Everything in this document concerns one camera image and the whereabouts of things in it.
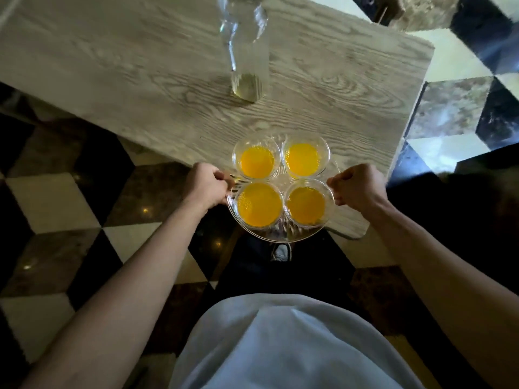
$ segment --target glass bowl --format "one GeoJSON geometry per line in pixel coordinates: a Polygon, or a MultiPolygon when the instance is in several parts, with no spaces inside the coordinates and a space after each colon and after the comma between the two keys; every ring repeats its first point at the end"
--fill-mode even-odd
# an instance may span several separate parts
{"type": "Polygon", "coordinates": [[[287,215],[287,217],[289,218],[290,221],[292,221],[293,223],[295,223],[295,225],[297,225],[301,228],[310,229],[310,228],[323,227],[324,224],[328,222],[328,220],[331,218],[331,216],[333,214],[333,211],[335,208],[335,201],[333,198],[332,190],[330,190],[325,183],[320,182],[319,180],[315,180],[315,179],[300,178],[300,179],[295,180],[294,183],[292,183],[290,185],[289,189],[287,189],[285,196],[284,196],[283,206],[285,209],[285,214],[287,215]],[[294,218],[292,218],[292,215],[290,214],[290,210],[288,209],[287,202],[289,200],[290,194],[296,188],[300,188],[300,187],[313,188],[313,189],[319,191],[322,196],[324,196],[324,204],[325,204],[324,214],[322,215],[322,217],[319,219],[319,221],[317,223],[303,224],[303,223],[295,221],[294,218]]]}
{"type": "Polygon", "coordinates": [[[234,197],[234,204],[232,205],[232,210],[235,212],[236,217],[239,219],[239,222],[241,223],[242,226],[249,228],[251,230],[261,231],[261,230],[269,229],[273,224],[275,224],[276,222],[279,221],[280,217],[282,216],[282,214],[284,212],[284,207],[285,207],[285,205],[284,205],[283,195],[274,184],[269,183],[269,182],[251,182],[248,185],[246,185],[244,188],[241,188],[240,191],[236,194],[236,196],[234,197]],[[255,227],[253,225],[248,224],[242,218],[242,216],[240,215],[240,212],[238,210],[238,202],[240,200],[240,196],[243,194],[244,191],[246,191],[248,188],[250,188],[251,185],[254,185],[254,184],[265,184],[265,185],[269,186],[270,188],[272,188],[274,190],[274,192],[276,192],[276,194],[279,196],[279,200],[281,202],[281,209],[279,210],[279,213],[276,216],[276,218],[272,222],[270,222],[268,225],[265,225],[264,227],[255,227]]]}
{"type": "Polygon", "coordinates": [[[239,175],[248,180],[264,180],[269,178],[274,174],[277,168],[279,168],[279,164],[281,162],[281,152],[279,150],[279,146],[276,141],[269,136],[265,136],[265,134],[252,134],[243,139],[239,140],[237,144],[234,146],[234,150],[232,151],[232,163],[234,168],[238,171],[239,175]],[[242,168],[241,168],[241,156],[243,152],[250,147],[261,146],[267,148],[272,155],[274,156],[274,163],[272,165],[272,170],[268,176],[262,178],[254,178],[247,176],[242,168]]]}
{"type": "Polygon", "coordinates": [[[283,161],[283,165],[287,168],[290,175],[292,175],[294,178],[315,177],[319,175],[321,172],[323,172],[323,170],[327,167],[330,161],[330,148],[328,147],[328,143],[326,143],[326,140],[324,140],[318,134],[311,132],[294,132],[287,137],[287,139],[283,142],[281,146],[281,159],[283,161]],[[291,170],[287,164],[287,151],[293,145],[296,145],[298,143],[308,143],[315,147],[315,149],[317,150],[317,154],[319,156],[319,167],[311,175],[298,175],[293,170],[291,170]]]}

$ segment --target sneaker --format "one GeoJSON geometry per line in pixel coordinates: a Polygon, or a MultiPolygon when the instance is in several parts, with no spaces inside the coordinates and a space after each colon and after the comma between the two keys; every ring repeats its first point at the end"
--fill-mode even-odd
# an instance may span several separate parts
{"type": "Polygon", "coordinates": [[[292,248],[290,244],[283,243],[274,247],[270,261],[289,262],[292,260],[292,248]]]}

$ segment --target white shirt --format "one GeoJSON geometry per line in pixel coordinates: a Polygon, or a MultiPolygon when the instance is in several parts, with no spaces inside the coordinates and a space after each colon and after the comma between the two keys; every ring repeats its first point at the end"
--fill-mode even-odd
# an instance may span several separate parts
{"type": "Polygon", "coordinates": [[[295,294],[247,294],[211,307],[193,328],[169,387],[424,388],[368,322],[295,294]]]}

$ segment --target wood grain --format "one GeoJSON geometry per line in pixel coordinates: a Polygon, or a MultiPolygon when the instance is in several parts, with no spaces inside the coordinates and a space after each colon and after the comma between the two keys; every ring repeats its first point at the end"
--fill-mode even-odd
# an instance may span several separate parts
{"type": "MultiPolygon", "coordinates": [[[[0,31],[0,80],[191,165],[230,166],[262,128],[311,130],[341,167],[388,173],[433,48],[308,0],[266,0],[271,87],[230,94],[216,0],[23,0],[0,31]]],[[[330,228],[367,222],[337,210],[330,228]]]]}

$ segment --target forearm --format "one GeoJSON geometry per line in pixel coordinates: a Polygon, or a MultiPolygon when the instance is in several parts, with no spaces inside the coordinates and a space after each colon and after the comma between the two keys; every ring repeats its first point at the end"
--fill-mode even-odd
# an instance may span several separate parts
{"type": "Polygon", "coordinates": [[[85,304],[23,388],[122,387],[171,292],[205,209],[184,202],[85,304]]]}
{"type": "Polygon", "coordinates": [[[391,204],[375,204],[365,216],[475,370],[495,388],[515,386],[519,297],[453,254],[391,204]]]}

